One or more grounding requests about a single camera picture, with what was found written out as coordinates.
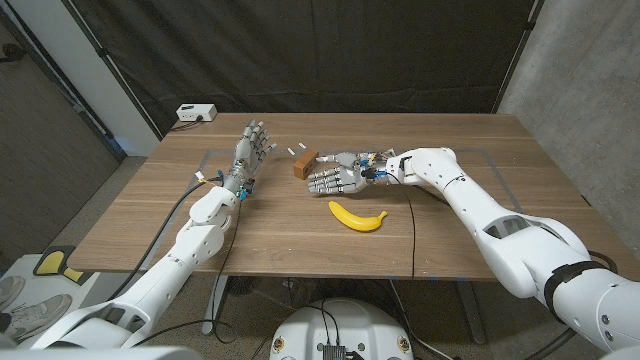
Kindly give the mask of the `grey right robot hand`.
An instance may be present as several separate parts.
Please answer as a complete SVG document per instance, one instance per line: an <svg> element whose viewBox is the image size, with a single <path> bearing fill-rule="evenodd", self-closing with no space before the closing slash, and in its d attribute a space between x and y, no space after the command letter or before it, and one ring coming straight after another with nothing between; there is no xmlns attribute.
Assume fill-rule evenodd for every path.
<svg viewBox="0 0 640 360"><path fill-rule="evenodd" d="M341 152L316 158L336 166L308 177L308 190L313 194L350 194L363 190L387 175L387 160L393 152Z"/></svg>

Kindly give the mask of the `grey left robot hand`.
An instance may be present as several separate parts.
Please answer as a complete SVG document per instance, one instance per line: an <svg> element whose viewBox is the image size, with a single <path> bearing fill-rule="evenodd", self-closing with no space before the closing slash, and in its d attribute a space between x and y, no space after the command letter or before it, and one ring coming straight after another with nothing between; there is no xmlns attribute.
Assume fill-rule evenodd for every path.
<svg viewBox="0 0 640 360"><path fill-rule="evenodd" d="M224 176L223 187L239 197L252 193L255 178L265 158L276 147L277 144L270 141L265 124L252 119L236 144L231 167Z"/></svg>

